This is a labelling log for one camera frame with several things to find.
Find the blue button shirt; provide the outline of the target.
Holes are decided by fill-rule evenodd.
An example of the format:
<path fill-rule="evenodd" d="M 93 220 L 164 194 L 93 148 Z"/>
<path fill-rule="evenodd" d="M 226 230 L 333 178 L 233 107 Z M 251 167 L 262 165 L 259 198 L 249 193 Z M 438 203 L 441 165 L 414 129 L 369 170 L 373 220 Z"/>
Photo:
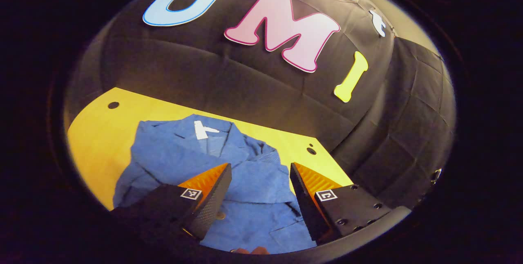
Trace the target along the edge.
<path fill-rule="evenodd" d="M 265 247 L 290 253 L 316 246 L 277 150 L 222 119 L 190 115 L 139 122 L 131 162 L 116 182 L 116 208 L 138 202 L 161 184 L 178 185 L 229 163 L 232 181 L 203 246 L 222 251 Z"/>

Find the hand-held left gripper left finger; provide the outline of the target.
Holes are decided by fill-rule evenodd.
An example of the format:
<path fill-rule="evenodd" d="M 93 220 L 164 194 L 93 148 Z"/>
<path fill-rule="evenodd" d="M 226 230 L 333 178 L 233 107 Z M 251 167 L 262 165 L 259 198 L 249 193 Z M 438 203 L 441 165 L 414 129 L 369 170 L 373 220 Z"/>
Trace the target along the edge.
<path fill-rule="evenodd" d="M 231 181 L 231 165 L 224 163 L 177 186 L 161 184 L 138 202 L 114 208 L 112 215 L 148 245 L 198 245 L 217 219 Z"/>

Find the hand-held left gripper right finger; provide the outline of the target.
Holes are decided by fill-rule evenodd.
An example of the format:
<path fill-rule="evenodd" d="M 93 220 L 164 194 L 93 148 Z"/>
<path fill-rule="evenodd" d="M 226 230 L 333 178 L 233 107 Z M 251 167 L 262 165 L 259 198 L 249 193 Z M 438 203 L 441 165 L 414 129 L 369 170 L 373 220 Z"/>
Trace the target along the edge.
<path fill-rule="evenodd" d="M 297 162 L 291 164 L 290 180 L 308 232 L 318 245 L 387 221 L 391 214 L 411 213 L 405 206 L 387 206 L 362 186 L 342 186 Z"/>

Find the black backdrop cloth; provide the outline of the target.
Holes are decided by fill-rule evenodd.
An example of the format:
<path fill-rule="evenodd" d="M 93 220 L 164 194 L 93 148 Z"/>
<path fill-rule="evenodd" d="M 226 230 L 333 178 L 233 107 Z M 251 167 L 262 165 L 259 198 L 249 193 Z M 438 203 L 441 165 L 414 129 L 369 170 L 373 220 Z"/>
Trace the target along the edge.
<path fill-rule="evenodd" d="M 444 59 L 390 0 L 134 0 L 88 45 L 67 95 L 95 198 L 114 208 L 139 122 L 193 114 L 391 208 L 422 201 L 456 131 Z"/>

